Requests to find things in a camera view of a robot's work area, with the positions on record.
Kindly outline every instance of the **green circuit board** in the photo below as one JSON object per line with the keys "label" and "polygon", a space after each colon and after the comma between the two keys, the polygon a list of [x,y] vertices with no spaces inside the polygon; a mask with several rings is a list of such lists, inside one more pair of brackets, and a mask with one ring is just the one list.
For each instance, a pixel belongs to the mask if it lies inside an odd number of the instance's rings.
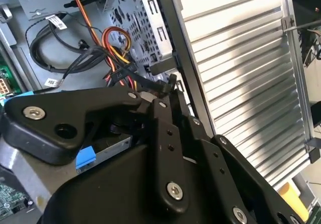
{"label": "green circuit board", "polygon": [[4,100],[15,95],[21,94],[17,81],[12,72],[6,66],[4,60],[0,57],[0,104],[4,105]]}
{"label": "green circuit board", "polygon": [[0,78],[4,78],[9,82],[14,95],[22,93],[10,69],[7,66],[3,65],[3,61],[0,61]]}
{"label": "green circuit board", "polygon": [[[8,93],[0,94],[0,104],[4,104],[4,99],[21,94],[17,81],[15,80],[10,68],[0,55],[0,79],[1,84],[6,84]],[[0,183],[0,220],[17,213],[21,209],[28,207],[28,199],[24,193],[14,190],[13,188]]]}
{"label": "green circuit board", "polygon": [[25,194],[0,184],[0,220],[28,207]]}

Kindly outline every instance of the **barcode sticker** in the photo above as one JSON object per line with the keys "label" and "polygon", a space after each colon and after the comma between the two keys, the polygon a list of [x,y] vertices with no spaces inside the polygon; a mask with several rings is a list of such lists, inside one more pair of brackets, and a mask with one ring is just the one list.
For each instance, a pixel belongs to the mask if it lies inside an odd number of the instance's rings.
{"label": "barcode sticker", "polygon": [[46,19],[54,24],[59,30],[67,29],[66,24],[56,15],[48,16]]}
{"label": "barcode sticker", "polygon": [[61,83],[60,80],[48,78],[44,85],[47,87],[58,87],[60,85],[60,83]]}

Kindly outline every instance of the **silver screw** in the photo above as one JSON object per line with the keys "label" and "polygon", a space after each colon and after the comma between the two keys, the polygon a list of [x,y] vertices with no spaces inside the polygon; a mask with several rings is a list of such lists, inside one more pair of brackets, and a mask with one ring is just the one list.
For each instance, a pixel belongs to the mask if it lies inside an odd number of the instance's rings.
{"label": "silver screw", "polygon": [[160,106],[162,106],[162,107],[167,107],[166,104],[163,103],[163,102],[159,102],[159,104],[160,104]]}
{"label": "silver screw", "polygon": [[134,93],[132,93],[132,92],[129,92],[128,95],[129,95],[130,97],[132,97],[132,98],[137,98],[137,96],[136,96]]}
{"label": "silver screw", "polygon": [[233,214],[240,223],[247,224],[247,217],[240,208],[234,207]]}
{"label": "silver screw", "polygon": [[183,190],[176,183],[170,182],[166,188],[169,195],[175,200],[181,200],[183,198]]}
{"label": "silver screw", "polygon": [[200,125],[200,124],[201,124],[201,122],[200,122],[198,119],[196,119],[196,118],[194,118],[193,121],[194,121],[194,123],[196,123],[197,125]]}
{"label": "silver screw", "polygon": [[23,113],[26,118],[32,120],[42,120],[46,116],[46,112],[42,108],[35,106],[26,107]]}
{"label": "silver screw", "polygon": [[224,145],[226,145],[226,144],[227,144],[226,139],[224,139],[223,137],[220,137],[220,141],[221,141]]}
{"label": "silver screw", "polygon": [[290,216],[290,218],[294,224],[300,224],[299,221],[294,216]]}
{"label": "silver screw", "polygon": [[10,203],[6,202],[6,203],[4,204],[4,207],[7,208],[7,209],[9,209],[9,208],[10,208]]}

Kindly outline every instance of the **sheet metal panel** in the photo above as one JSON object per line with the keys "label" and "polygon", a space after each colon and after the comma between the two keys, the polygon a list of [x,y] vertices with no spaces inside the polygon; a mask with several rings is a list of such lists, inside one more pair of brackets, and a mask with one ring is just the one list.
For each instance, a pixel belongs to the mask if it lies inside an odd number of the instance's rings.
{"label": "sheet metal panel", "polygon": [[287,0],[181,0],[215,131],[275,188],[308,165]]}

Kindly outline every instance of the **black wire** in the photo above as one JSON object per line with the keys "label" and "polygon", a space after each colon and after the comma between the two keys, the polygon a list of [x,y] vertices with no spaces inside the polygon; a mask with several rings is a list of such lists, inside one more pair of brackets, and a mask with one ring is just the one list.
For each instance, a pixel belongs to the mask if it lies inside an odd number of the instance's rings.
{"label": "black wire", "polygon": [[[60,13],[58,14],[58,17],[63,19],[65,17],[65,15],[70,15],[69,13]],[[34,23],[33,25],[31,25],[27,31],[26,31],[26,36],[27,36],[27,33],[28,33],[28,30],[36,25],[37,23],[43,21],[44,19]],[[66,47],[68,50],[70,51],[73,51],[73,52],[76,52],[76,53],[84,53],[86,52],[87,50],[83,50],[83,49],[78,49],[76,47],[73,47],[69,44],[67,44],[66,42],[64,42],[55,32],[55,29],[54,29],[54,25],[52,23],[49,23],[47,26],[44,26],[38,33],[37,33],[37,36],[36,38],[32,41],[32,43],[29,45],[29,49],[30,49],[30,55],[31,55],[31,58],[33,59],[33,61],[39,66],[41,67],[42,69],[45,69],[47,71],[50,71],[50,72],[56,72],[56,73],[65,73],[65,71],[67,70],[67,68],[61,68],[61,69],[58,69],[58,68],[55,68],[53,67],[52,65],[49,65],[47,64],[43,57],[42,57],[42,54],[40,52],[40,42],[45,38],[47,37],[48,35],[50,34],[53,34],[56,39],[59,41],[59,43],[61,43],[64,47]],[[86,71],[86,70],[89,70],[90,68],[98,65],[100,62],[102,62],[104,60],[104,55],[101,53],[101,52],[95,52],[93,53],[93,56],[90,57],[87,61],[83,62],[81,65],[78,65],[77,67],[75,67],[70,73],[79,73],[79,72],[83,72],[83,71]]]}
{"label": "black wire", "polygon": [[[66,70],[66,72],[64,73],[62,80],[60,83],[62,83],[66,77],[73,71],[74,68],[76,68],[78,65],[82,65],[83,63],[81,63],[84,59],[86,59],[90,54],[92,54],[93,52],[100,52],[102,53],[104,56],[108,56],[119,68],[123,69],[128,76],[130,76],[134,81],[138,82],[140,85],[142,85],[142,87],[151,89],[153,91],[156,92],[163,92],[164,86],[162,84],[153,82],[149,79],[146,79],[130,70],[128,70],[128,68],[124,67],[124,63],[120,62],[118,59],[116,59],[107,49],[101,47],[101,46],[93,46],[90,47],[86,52],[82,53]],[[35,91],[35,93],[44,93],[44,92],[48,92],[48,91],[53,91],[57,88],[59,88],[61,86],[61,84],[57,87],[50,87],[50,88],[45,88],[45,89],[41,89],[38,91]]]}

